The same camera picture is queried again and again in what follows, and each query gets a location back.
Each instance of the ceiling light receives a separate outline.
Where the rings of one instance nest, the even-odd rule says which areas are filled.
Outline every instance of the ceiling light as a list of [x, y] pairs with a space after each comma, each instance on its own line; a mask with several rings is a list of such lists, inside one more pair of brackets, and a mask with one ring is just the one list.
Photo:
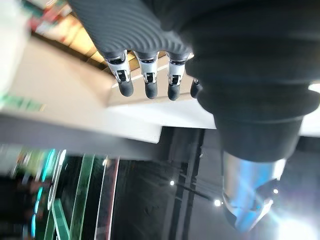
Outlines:
[[221, 206], [221, 201], [219, 200], [219, 199], [216, 199], [216, 200], [214, 200], [214, 205], [216, 206], [216, 207], [220, 207]]
[[66, 153], [67, 153], [67, 150], [63, 150], [61, 152], [60, 157], [59, 157], [59, 165], [62, 165], [64, 163]]

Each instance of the green light strip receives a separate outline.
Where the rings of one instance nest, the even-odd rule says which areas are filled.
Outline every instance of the green light strip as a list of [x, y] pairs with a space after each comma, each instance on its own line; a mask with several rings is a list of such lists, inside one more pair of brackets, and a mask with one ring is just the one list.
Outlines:
[[46, 105], [27, 97], [0, 94], [0, 106], [24, 111], [43, 111]]
[[[45, 164], [42, 169], [41, 182], [44, 182], [46, 179], [48, 165], [49, 165], [49, 163], [52, 162], [54, 155], [55, 155], [55, 151], [56, 151], [55, 149], [51, 149], [48, 156], [46, 157]], [[31, 221], [31, 235], [32, 235], [32, 237], [36, 236], [36, 214], [38, 212], [38, 207], [39, 207], [39, 202], [41, 199], [42, 192], [43, 192], [43, 187], [40, 187], [38, 194], [37, 194], [37, 197], [36, 197], [36, 203], [34, 205], [34, 213], [35, 214], [33, 215], [32, 221]]]
[[75, 200], [70, 224], [70, 239], [81, 239], [84, 223], [88, 189], [91, 179], [95, 156], [84, 155], [82, 158], [79, 180], [76, 188]]
[[53, 202], [51, 210], [58, 239], [69, 240], [69, 228], [60, 199], [57, 199]]

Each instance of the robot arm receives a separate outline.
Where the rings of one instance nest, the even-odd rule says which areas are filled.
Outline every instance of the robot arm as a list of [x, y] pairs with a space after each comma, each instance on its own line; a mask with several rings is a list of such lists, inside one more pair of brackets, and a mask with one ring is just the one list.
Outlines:
[[320, 102], [319, 94], [308, 90], [320, 77], [320, 28], [315, 24], [320, 4], [314, 0], [69, 3], [125, 96], [133, 92], [128, 64], [118, 55], [119, 63], [113, 62], [109, 58], [114, 54], [109, 53], [137, 52], [146, 95], [153, 98], [157, 60], [155, 55], [143, 55], [166, 51], [168, 96], [175, 100], [192, 48], [194, 58], [186, 62], [187, 73], [196, 79], [192, 96], [214, 115], [224, 149], [225, 213], [236, 229], [250, 230], [270, 209], [270, 186], [295, 149], [303, 117]]

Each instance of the dark wall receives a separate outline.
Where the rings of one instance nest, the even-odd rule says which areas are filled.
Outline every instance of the dark wall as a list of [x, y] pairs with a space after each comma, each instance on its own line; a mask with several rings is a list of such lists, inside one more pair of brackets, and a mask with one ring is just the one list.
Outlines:
[[40, 149], [67, 149], [68, 154], [92, 154], [130, 160], [168, 159], [172, 127], [163, 127], [160, 141], [153, 144], [110, 134], [65, 127], [36, 120], [0, 114], [0, 143]]
[[89, 189], [85, 203], [84, 219], [81, 239], [95, 238], [100, 192], [103, 182], [104, 169], [103, 158], [95, 158], [90, 176]]
[[[280, 180], [272, 211], [243, 234], [235, 231], [222, 208], [213, 204], [222, 199], [223, 189], [218, 132], [179, 129], [167, 162], [120, 161], [112, 239], [275, 240], [276, 218], [290, 213], [300, 219], [318, 219], [318, 141], [300, 138]], [[171, 179], [175, 186], [169, 185]]]
[[112, 224], [118, 167], [118, 159], [109, 159], [105, 164], [95, 240], [108, 239], [109, 233], [111, 232], [110, 226]]
[[59, 194], [66, 222], [70, 228], [72, 213], [74, 209], [78, 180], [81, 170], [82, 157], [67, 155], [60, 173]]

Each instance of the wall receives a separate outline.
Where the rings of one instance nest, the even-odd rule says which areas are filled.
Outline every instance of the wall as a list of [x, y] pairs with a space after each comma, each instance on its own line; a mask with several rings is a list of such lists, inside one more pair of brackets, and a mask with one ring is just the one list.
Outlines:
[[8, 91], [23, 54], [28, 39], [27, 20], [19, 1], [0, 1], [0, 94]]
[[192, 202], [188, 239], [245, 240], [247, 234], [239, 234], [227, 222], [223, 208], [215, 207], [214, 199], [222, 197], [222, 159], [219, 134], [206, 130], [201, 146], [201, 158], [195, 177], [195, 190], [208, 196], [208, 200], [195, 195]]
[[[320, 83], [313, 84], [310, 89], [320, 93]], [[111, 107], [119, 113], [129, 113], [141, 121], [169, 127], [215, 129], [214, 117], [205, 111], [196, 99], [180, 99], [177, 101], [165, 101], [163, 98], [149, 102], [136, 102], [135, 104], [123, 104]], [[306, 115], [303, 119], [300, 135], [320, 137], [320, 107]]]
[[15, 169], [21, 150], [20, 145], [0, 144], [0, 175], [8, 175]]
[[10, 93], [46, 104], [44, 111], [4, 112], [24, 118], [157, 143], [161, 126], [107, 109], [114, 78], [31, 38]]

